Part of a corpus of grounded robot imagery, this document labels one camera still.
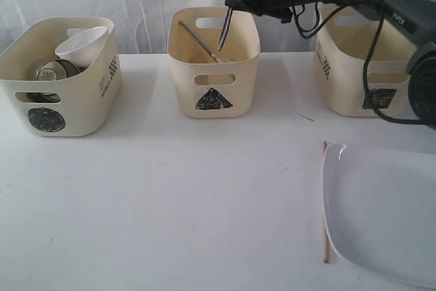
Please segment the steel bowl black inside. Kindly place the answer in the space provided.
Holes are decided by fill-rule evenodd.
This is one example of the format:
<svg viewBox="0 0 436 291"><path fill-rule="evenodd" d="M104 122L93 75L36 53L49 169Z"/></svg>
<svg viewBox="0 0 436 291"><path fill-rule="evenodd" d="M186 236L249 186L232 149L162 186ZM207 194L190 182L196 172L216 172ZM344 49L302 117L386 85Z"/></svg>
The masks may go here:
<svg viewBox="0 0 436 291"><path fill-rule="evenodd" d="M82 68L71 61L60 58L54 60L59 61L64 66L67 71L67 78L78 75L83 71ZM59 103L61 101L61 98L56 93L27 93L27 97L36 103Z"/></svg>

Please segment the cream bin circle mark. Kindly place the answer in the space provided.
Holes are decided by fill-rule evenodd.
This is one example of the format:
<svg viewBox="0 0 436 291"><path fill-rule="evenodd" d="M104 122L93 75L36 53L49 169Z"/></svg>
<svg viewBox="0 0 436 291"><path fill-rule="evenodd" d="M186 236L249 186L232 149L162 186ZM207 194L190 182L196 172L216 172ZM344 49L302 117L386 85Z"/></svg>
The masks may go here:
<svg viewBox="0 0 436 291"><path fill-rule="evenodd" d="M92 64L75 76L37 81L39 67L72 28L104 26L108 39ZM57 17L27 29L1 54L1 90L22 125L37 136L86 136L99 129L121 84L114 23L102 17Z"/></svg>

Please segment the white square plate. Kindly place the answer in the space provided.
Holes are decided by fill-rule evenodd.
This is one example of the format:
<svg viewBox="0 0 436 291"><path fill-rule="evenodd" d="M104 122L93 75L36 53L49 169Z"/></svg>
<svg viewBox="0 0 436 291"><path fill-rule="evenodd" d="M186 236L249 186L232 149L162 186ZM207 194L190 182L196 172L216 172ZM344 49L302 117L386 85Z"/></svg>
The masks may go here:
<svg viewBox="0 0 436 291"><path fill-rule="evenodd" d="M323 172L328 236L339 257L435 288L435 155L334 143Z"/></svg>

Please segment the wooden chopstick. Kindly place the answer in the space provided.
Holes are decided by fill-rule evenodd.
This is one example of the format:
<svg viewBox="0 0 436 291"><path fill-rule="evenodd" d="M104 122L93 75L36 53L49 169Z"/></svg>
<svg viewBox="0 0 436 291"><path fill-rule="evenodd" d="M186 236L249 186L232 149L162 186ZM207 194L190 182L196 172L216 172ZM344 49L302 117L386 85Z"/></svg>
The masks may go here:
<svg viewBox="0 0 436 291"><path fill-rule="evenodd" d="M328 264L330 262L330 239L328 236L328 229L326 224L326 200L324 196L324 158L326 149L328 147L328 143L326 141L323 141L323 159L322 159L322 204L323 204L323 238L324 238L324 250L323 250L323 261L324 264Z"/></svg>

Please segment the steel fork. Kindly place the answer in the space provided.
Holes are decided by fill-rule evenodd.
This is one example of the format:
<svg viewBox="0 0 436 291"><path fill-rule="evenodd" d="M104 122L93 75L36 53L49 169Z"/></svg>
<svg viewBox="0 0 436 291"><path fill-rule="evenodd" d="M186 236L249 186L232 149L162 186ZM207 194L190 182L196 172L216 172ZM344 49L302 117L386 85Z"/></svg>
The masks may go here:
<svg viewBox="0 0 436 291"><path fill-rule="evenodd" d="M225 20L224 20L224 24L223 24L223 29L221 31L221 35L220 35L220 38L219 38L218 51L221 51L223 46L224 46L224 44L225 44L225 39L226 39L228 31L230 29L230 23L231 23L231 19L232 19L232 12L233 12L232 6L228 6L228 11L227 11L227 14L225 16Z"/></svg>

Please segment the cream bin triangle mark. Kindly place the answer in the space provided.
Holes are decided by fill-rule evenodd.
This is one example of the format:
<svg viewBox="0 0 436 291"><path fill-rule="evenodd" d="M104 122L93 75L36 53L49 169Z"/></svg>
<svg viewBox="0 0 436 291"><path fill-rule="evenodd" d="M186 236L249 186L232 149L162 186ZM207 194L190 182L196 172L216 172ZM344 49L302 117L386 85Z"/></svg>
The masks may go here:
<svg viewBox="0 0 436 291"><path fill-rule="evenodd" d="M251 107L260 56L260 39L253 16L235 12L225 44L218 51L219 27L199 27L200 18L223 18L225 7L189 7L172 17L168 55L178 106L195 119L232 118ZM185 22L223 61L215 63L182 28Z"/></svg>

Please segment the small steel cup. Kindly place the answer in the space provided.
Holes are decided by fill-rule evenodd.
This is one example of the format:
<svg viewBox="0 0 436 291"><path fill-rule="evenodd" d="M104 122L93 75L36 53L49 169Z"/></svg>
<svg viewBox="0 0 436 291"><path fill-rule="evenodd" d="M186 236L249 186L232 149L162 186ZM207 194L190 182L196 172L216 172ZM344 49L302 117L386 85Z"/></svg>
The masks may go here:
<svg viewBox="0 0 436 291"><path fill-rule="evenodd" d="M64 66L54 59L42 59L31 65L27 78L34 81L54 81L67 78Z"/></svg>

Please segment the white plastic bowl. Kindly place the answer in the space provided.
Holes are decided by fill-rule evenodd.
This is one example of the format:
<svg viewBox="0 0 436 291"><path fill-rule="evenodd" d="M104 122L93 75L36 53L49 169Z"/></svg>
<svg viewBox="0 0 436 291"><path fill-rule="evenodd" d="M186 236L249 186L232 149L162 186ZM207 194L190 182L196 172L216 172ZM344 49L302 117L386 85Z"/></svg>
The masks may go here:
<svg viewBox="0 0 436 291"><path fill-rule="evenodd" d="M106 26L86 29L59 44L55 54L58 58L71 61L78 67L89 67L101 52L108 37Z"/></svg>

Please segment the steel table knife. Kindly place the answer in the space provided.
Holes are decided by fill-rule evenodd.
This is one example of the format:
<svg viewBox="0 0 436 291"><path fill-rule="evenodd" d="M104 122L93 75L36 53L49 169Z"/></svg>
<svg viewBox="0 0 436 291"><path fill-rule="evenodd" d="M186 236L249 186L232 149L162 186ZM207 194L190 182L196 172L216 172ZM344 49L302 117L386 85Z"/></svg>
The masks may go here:
<svg viewBox="0 0 436 291"><path fill-rule="evenodd" d="M178 21L178 24L184 28L184 30L190 35L192 39L200 46L200 48L215 62L223 63L223 61L199 38L197 34L189 28L189 26L182 20Z"/></svg>

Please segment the cream bin square mark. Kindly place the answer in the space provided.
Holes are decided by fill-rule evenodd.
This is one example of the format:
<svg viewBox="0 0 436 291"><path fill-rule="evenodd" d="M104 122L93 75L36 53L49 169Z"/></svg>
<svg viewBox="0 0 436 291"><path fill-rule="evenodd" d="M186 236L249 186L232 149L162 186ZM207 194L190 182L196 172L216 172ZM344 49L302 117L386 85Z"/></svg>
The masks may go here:
<svg viewBox="0 0 436 291"><path fill-rule="evenodd" d="M377 23L352 8L335 14L317 33L315 70L331 110L346 117L374 117L373 101L384 114L398 117L409 110L405 69L415 46L389 22L381 30L368 67L367 97L362 83L364 61Z"/></svg>

